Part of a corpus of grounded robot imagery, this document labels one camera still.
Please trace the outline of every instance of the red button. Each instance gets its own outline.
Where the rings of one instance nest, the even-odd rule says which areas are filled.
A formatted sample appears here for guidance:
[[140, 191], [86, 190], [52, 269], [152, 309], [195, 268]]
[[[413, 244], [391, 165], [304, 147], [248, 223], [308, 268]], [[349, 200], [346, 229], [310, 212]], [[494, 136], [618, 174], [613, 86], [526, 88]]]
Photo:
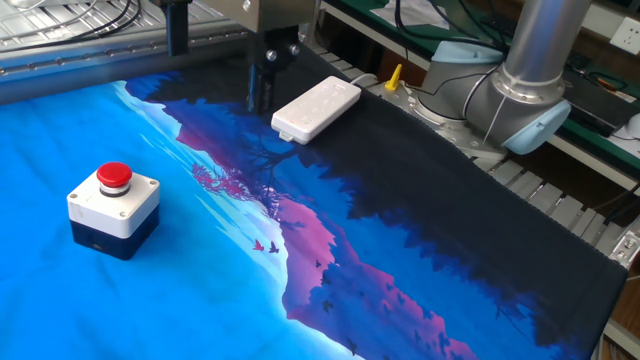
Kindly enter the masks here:
[[106, 163], [98, 169], [98, 180], [107, 187], [119, 188], [127, 185], [133, 176], [131, 168], [119, 162]]

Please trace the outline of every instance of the metal grid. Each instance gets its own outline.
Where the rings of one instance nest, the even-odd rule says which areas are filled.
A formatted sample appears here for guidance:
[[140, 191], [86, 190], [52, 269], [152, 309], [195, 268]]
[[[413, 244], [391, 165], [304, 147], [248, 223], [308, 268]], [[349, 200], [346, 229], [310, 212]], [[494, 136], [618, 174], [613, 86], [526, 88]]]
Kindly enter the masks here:
[[[89, 30], [102, 26], [122, 13], [126, 6], [126, 0], [100, 0], [95, 7], [81, 19], [68, 25], [61, 25], [56, 29], [38, 32], [34, 35], [21, 36], [28, 32], [37, 31], [57, 24], [63, 24], [89, 8], [90, 3], [53, 5], [38, 7], [29, 11], [18, 9], [0, 0], [0, 38], [10, 39], [0, 41], [0, 49], [19, 48], [25, 44], [33, 45], [50, 41], [61, 40], [79, 35]], [[118, 24], [110, 26], [103, 31], [109, 31], [116, 26], [131, 19], [137, 11], [137, 2], [133, 1], [126, 15]], [[197, 25], [212, 23], [226, 18], [214, 10], [195, 0], [189, 5], [189, 24]], [[149, 30], [160, 30], [165, 27], [165, 17], [160, 8], [149, 1], [142, 1], [142, 13], [130, 27], [119, 34], [140, 33]]]

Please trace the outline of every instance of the black cable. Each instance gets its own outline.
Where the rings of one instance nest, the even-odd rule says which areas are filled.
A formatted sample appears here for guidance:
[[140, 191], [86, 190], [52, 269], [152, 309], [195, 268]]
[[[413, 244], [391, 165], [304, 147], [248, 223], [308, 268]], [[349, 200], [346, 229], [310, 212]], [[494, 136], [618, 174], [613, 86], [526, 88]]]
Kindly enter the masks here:
[[[609, 224], [611, 221], [614, 220], [614, 218], [617, 218], [618, 216], [620, 216], [621, 214], [619, 212], [617, 212], [618, 208], [620, 208], [620, 206], [622, 206], [622, 204], [624, 204], [630, 196], [633, 196], [634, 193], [640, 189], [640, 183], [636, 184], [636, 186], [633, 187], [633, 189], [629, 190], [626, 195], [620, 199], [620, 202], [618, 202], [612, 209], [611, 211], [609, 211], [609, 214], [607, 214], [607, 217], [604, 219], [604, 223], [605, 224]], [[628, 206], [627, 208], [623, 209], [622, 212], [628, 212], [629, 210], [631, 210], [631, 208], [633, 208], [633, 206], [636, 205], [636, 202], [638, 201], [638, 199], [636, 199], [636, 201], [633, 202], [633, 204], [631, 204], [631, 206]]]
[[17, 49], [1, 50], [0, 54], [10, 53], [10, 52], [15, 52], [15, 51], [23, 51], [23, 50], [42, 49], [42, 48], [47, 48], [47, 47], [52, 47], [52, 46], [79, 44], [79, 43], [83, 43], [83, 42], [86, 42], [86, 41], [98, 40], [100, 38], [113, 35], [113, 34], [119, 32], [119, 31], [125, 29], [127, 26], [131, 25], [135, 20], [137, 20], [140, 17], [140, 14], [142, 13], [141, 0], [137, 0], [137, 5], [138, 5], [138, 10], [136, 11], [136, 14], [133, 16], [133, 18], [129, 19], [127, 22], [125, 22], [121, 26], [119, 26], [119, 27], [117, 27], [117, 28], [115, 28], [113, 30], [107, 31], [107, 32], [105, 32], [103, 34], [100, 34], [100, 35], [95, 34], [95, 36], [87, 37], [86, 35], [88, 35], [89, 33], [93, 33], [95, 31], [95, 30], [91, 30], [91, 32], [85, 33], [86, 35], [84, 35], [82, 38], [79, 38], [79, 39], [76, 39], [75, 37], [73, 37], [73, 38], [69, 38], [69, 39], [65, 39], [65, 40], [59, 40], [59, 41], [48, 42], [48, 43], [43, 43], [43, 44], [23, 46], [23, 47], [17, 48]]
[[[495, 18], [498, 15], [498, 12], [496, 11], [496, 7], [493, 3], [493, 0], [487, 0], [487, 2], [489, 3], [489, 8], [491, 9], [491, 16]], [[502, 33], [502, 31], [498, 31], [498, 36], [500, 36], [500, 43], [502, 43], [505, 50], [509, 49], [509, 45], [507, 44], [507, 40], [505, 40], [504, 34]]]
[[618, 136], [616, 134], [611, 134], [611, 136], [613, 136], [616, 139], [620, 139], [620, 140], [627, 140], [627, 141], [636, 141], [636, 140], [638, 140], [636, 138], [626, 139], [626, 138], [620, 137], [620, 136]]
[[633, 203], [631, 203], [631, 205], [629, 205], [626, 208], [620, 210], [617, 214], [613, 215], [611, 218], [606, 219], [604, 224], [608, 225], [611, 222], [615, 223], [615, 221], [617, 221], [621, 217], [624, 217], [625, 215], [627, 215], [629, 213], [629, 211], [633, 210], [633, 208], [638, 206], [638, 204], [640, 204], [640, 198], [636, 199]]
[[423, 39], [423, 40], [434, 40], [434, 41], [451, 41], [451, 42], [460, 42], [460, 43], [465, 43], [465, 44], [472, 44], [472, 45], [478, 45], [478, 46], [483, 46], [489, 49], [493, 49], [493, 50], [497, 50], [502, 52], [502, 50], [498, 49], [497, 47], [481, 42], [481, 41], [477, 41], [477, 40], [472, 40], [472, 39], [460, 39], [460, 38], [447, 38], [447, 37], [442, 37], [442, 36], [428, 36], [428, 35], [422, 35], [422, 34], [417, 34], [414, 33], [413, 31], [410, 31], [409, 29], [407, 29], [404, 24], [402, 23], [402, 16], [400, 15], [400, 0], [396, 0], [396, 9], [395, 9], [395, 20], [396, 20], [396, 25], [398, 26], [398, 28], [400, 29], [401, 32], [404, 32], [410, 36], [413, 36], [415, 38], [418, 39]]
[[615, 87], [615, 89], [617, 91], [622, 91], [622, 90], [626, 89], [629, 86], [629, 84], [627, 84], [625, 81], [623, 81], [621, 79], [618, 79], [618, 78], [616, 78], [614, 76], [610, 76], [610, 75], [601, 73], [599, 71], [591, 71], [591, 72], [585, 74], [585, 77], [587, 79], [593, 80], [595, 82], [597, 82], [598, 80], [605, 80], [605, 79], [606, 80], [613, 80], [613, 81], [615, 81], [615, 82], [620, 84], [619, 87]]
[[484, 26], [482, 26], [482, 24], [473, 16], [473, 14], [471, 14], [471, 11], [469, 11], [469, 8], [467, 7], [467, 4], [464, 2], [464, 0], [458, 0], [458, 2], [460, 3], [460, 6], [462, 6], [462, 10], [464, 10], [464, 12], [467, 14], [469, 19], [471, 19], [471, 21], [473, 21], [473, 23], [476, 24], [478, 29], [480, 29], [480, 31], [482, 31], [485, 35], [487, 35], [489, 37], [489, 39], [493, 40], [497, 44], [501, 44], [503, 49], [500, 50], [500, 51], [504, 52], [504, 49], [506, 48], [506, 44], [505, 43], [501, 43], [498, 39], [496, 39], [493, 35], [491, 35], [491, 33], [489, 33], [484, 28]]
[[438, 13], [438, 15], [440, 15], [440, 17], [442, 17], [443, 19], [445, 19], [449, 25], [453, 26], [456, 30], [458, 30], [459, 33], [461, 33], [462, 35], [466, 35], [472, 39], [478, 39], [478, 37], [476, 35], [471, 34], [470, 32], [466, 31], [465, 29], [462, 28], [462, 26], [457, 25], [456, 23], [454, 23], [453, 21], [451, 21], [446, 14], [444, 14], [442, 12], [442, 10], [440, 10], [440, 8], [438, 7], [438, 5], [436, 5], [433, 0], [427, 0], [431, 3], [431, 5], [433, 6], [433, 8], [436, 10], [436, 12]]
[[446, 81], [443, 81], [442, 84], [440, 84], [438, 86], [438, 88], [436, 89], [436, 91], [434, 91], [433, 93], [430, 93], [426, 90], [422, 90], [420, 88], [417, 87], [413, 87], [413, 86], [408, 86], [407, 87], [411, 90], [415, 90], [417, 92], [423, 93], [423, 94], [427, 94], [427, 95], [431, 95], [431, 96], [436, 96], [436, 94], [438, 94], [438, 91], [440, 91], [440, 89], [442, 89], [443, 86], [445, 86], [447, 83], [454, 81], [454, 80], [462, 80], [462, 79], [466, 79], [466, 78], [470, 78], [470, 77], [474, 77], [474, 76], [483, 76], [483, 75], [487, 75], [487, 73], [477, 73], [477, 74], [471, 74], [471, 75], [465, 75], [465, 76], [459, 76], [456, 78], [451, 78], [451, 79], [447, 79]]
[[99, 31], [102, 31], [102, 30], [104, 30], [104, 29], [106, 29], [106, 28], [108, 28], [108, 27], [110, 27], [110, 26], [112, 26], [114, 24], [117, 24], [118, 21], [120, 21], [120, 19], [122, 19], [127, 14], [127, 11], [129, 11], [129, 7], [130, 6], [131, 6], [131, 0], [127, 0], [127, 4], [124, 6], [124, 10], [122, 10], [122, 12], [120, 14], [118, 14], [118, 16], [116, 16], [114, 19], [112, 19], [111, 21], [109, 21], [109, 22], [107, 22], [107, 23], [105, 23], [105, 24], [103, 24], [101, 26], [98, 26], [97, 28], [95, 28], [93, 30], [89, 30], [89, 31], [83, 32], [82, 34], [73, 36], [71, 39], [81, 39], [81, 38], [83, 38], [83, 37], [85, 37], [87, 35], [96, 34]]

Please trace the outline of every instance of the white plastic part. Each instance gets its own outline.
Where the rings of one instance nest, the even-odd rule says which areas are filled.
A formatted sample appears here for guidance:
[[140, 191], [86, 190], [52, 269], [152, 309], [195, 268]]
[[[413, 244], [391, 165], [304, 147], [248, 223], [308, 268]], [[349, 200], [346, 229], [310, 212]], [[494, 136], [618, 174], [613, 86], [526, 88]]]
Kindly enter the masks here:
[[613, 34], [611, 44], [634, 55], [640, 52], [640, 22], [625, 18], [618, 31]]
[[129, 192], [108, 197], [100, 192], [96, 172], [67, 196], [69, 219], [121, 239], [128, 239], [160, 203], [160, 183], [136, 173]]
[[359, 87], [329, 76], [273, 114], [271, 128], [285, 141], [306, 145], [355, 104], [361, 93]]

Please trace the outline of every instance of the bolt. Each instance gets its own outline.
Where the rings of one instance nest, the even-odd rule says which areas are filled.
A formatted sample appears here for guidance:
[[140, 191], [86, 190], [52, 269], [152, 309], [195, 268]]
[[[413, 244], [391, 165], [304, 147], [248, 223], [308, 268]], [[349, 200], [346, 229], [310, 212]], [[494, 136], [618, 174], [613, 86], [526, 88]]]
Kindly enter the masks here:
[[267, 51], [267, 60], [276, 61], [277, 58], [278, 58], [278, 53], [275, 50]]
[[289, 46], [289, 51], [291, 51], [291, 55], [298, 56], [300, 54], [300, 46], [299, 45], [291, 45]]

